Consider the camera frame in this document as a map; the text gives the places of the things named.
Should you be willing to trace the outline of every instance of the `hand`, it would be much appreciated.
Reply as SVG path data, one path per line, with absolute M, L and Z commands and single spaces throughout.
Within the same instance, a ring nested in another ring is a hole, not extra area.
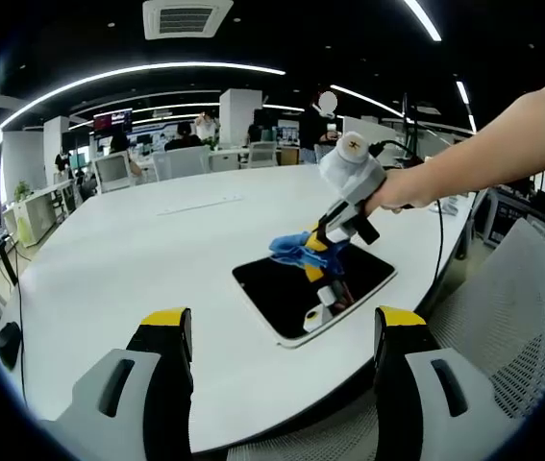
M 423 175 L 423 165 L 406 170 L 387 170 L 384 184 L 366 202 L 366 214 L 371 214 L 379 206 L 400 212 L 402 206 L 427 206 L 433 198 L 430 195 L 427 177 Z
M 325 134 L 321 134 L 321 137 L 319 138 L 319 142 L 336 141 L 337 139 L 338 139 L 338 132 L 326 132 Z

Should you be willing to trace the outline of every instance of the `black ceiling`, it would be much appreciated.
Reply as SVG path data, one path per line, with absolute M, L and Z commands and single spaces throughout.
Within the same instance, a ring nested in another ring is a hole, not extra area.
M 543 34 L 534 27 L 539 12 L 534 2 L 419 0 L 443 37 L 440 43 L 431 41 L 402 0 L 329 5 L 234 0 L 214 38 L 150 41 L 144 38 L 141 3 L 75 2 L 31 15 L 0 60 L 0 93 L 30 101 L 89 75 L 164 61 L 248 63 L 282 69 L 286 75 L 172 69 L 112 77 L 43 103 L 42 113 L 28 113 L 9 129 L 166 91 L 250 87 L 262 89 L 269 104 L 303 107 L 314 87 L 330 84 L 395 109 L 407 93 L 412 102 L 431 104 L 441 112 L 420 119 L 469 128 L 455 80 L 465 82 L 478 126 L 518 95 L 545 83 Z M 146 98 L 103 110 L 205 101 L 218 101 L 218 95 Z M 81 116 L 90 118 L 95 112 Z M 337 113 L 391 116 L 346 95 L 339 95 Z M 0 111 L 0 122 L 8 114 Z

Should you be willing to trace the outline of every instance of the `white pillar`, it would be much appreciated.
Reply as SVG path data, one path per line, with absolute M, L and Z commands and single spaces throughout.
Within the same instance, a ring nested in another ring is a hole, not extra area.
M 95 139 L 95 136 L 91 135 L 88 137 L 88 159 L 93 160 L 97 158 L 97 147 L 99 143 Z
M 54 160 L 62 147 L 62 134 L 69 130 L 67 117 L 56 117 L 43 124 L 43 163 L 47 185 L 54 184 Z
M 219 118 L 220 142 L 241 146 L 253 123 L 255 109 L 261 109 L 261 91 L 253 89 L 228 89 L 221 95 Z
M 29 184 L 31 190 L 46 186 L 42 133 L 4 132 L 1 154 L 8 203 L 13 201 L 13 192 L 20 181 Z

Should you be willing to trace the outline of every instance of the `oval conference table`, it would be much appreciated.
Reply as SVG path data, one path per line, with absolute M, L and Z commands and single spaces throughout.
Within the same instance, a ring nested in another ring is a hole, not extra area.
M 225 203 L 212 205 L 226 200 Z M 431 284 L 438 214 L 377 210 L 381 238 L 366 247 L 397 275 L 341 321 L 297 349 L 277 344 L 232 276 L 269 254 L 279 235 L 310 229 L 336 196 L 315 166 L 239 170 L 154 182 L 86 201 L 51 236 L 20 278 L 26 396 L 54 420 L 71 388 L 112 349 L 124 349 L 153 311 L 192 312 L 193 452 L 244 441 L 325 398 L 372 359 L 374 310 L 414 310 Z M 441 270 L 474 200 L 443 216 Z M 18 295 L 1 326 L 18 321 Z M 6 371 L 21 393 L 19 363 Z

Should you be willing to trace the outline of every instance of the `black power cord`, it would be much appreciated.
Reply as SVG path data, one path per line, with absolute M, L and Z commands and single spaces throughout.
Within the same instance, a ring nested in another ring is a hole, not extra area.
M 15 251 L 15 253 L 16 253 L 17 255 L 19 255 L 22 259 L 26 259 L 27 261 L 31 262 L 31 259 L 29 259 L 28 257 L 26 257 L 25 255 L 21 254 L 21 253 L 18 251 L 17 247 L 15 246 L 15 240 L 13 240 L 13 237 L 12 237 L 11 235 L 8 235 L 8 238 L 9 238 L 9 239 L 12 241 L 12 243 L 13 243 L 13 250 Z
M 424 162 L 409 147 L 403 145 L 400 142 L 394 141 L 392 139 L 389 139 L 387 141 L 381 141 L 381 142 L 378 142 L 377 144 L 372 144 L 368 148 L 368 152 L 370 153 L 371 156 L 376 158 L 383 151 L 383 149 L 385 148 L 385 146 L 387 144 L 392 144 L 394 146 L 398 146 L 401 149 L 407 151 L 412 156 L 413 166 Z M 439 200 L 436 200 L 436 207 L 438 208 L 438 223 L 439 223 L 439 226 L 440 226 L 440 239 L 439 239 L 439 244 L 438 244 L 438 258 L 436 259 L 436 270 L 434 271 L 434 279 L 433 279 L 433 284 L 431 285 L 431 287 L 434 286 L 434 284 L 436 283 L 436 279 L 438 278 L 438 270 L 440 269 L 441 258 L 443 256 L 443 239 L 444 239 L 444 235 L 443 235 L 443 233 L 444 233 L 443 232 L 443 209 L 441 207 L 441 202 Z
M 1 275 L 3 276 L 3 279 L 5 279 L 5 281 L 7 282 L 7 285 L 10 287 L 10 294 L 11 294 L 11 292 L 12 292 L 12 283 L 7 278 L 7 276 L 5 275 L 5 272 L 3 272 L 3 269 L 1 268 L 1 261 L 0 261 L 0 272 L 1 272 Z
M 18 310 L 20 314 L 20 333 L 22 335 L 22 340 L 20 342 L 20 381 L 22 382 L 22 399 L 24 399 L 24 404 L 28 406 L 28 402 L 26 402 L 26 389 L 24 386 L 24 322 L 22 320 L 22 290 L 20 289 L 20 273 L 18 271 L 18 256 L 20 253 L 18 251 L 15 252 L 15 273 L 18 277 Z
M 441 209 L 440 200 L 436 201 L 436 206 L 438 207 L 438 224 L 440 225 L 441 229 L 441 237 L 439 239 L 440 243 L 438 245 L 438 259 L 436 260 L 436 270 L 434 271 L 433 286 L 436 282 L 436 278 L 438 277 L 438 269 L 441 265 L 441 257 L 443 256 L 443 211 Z

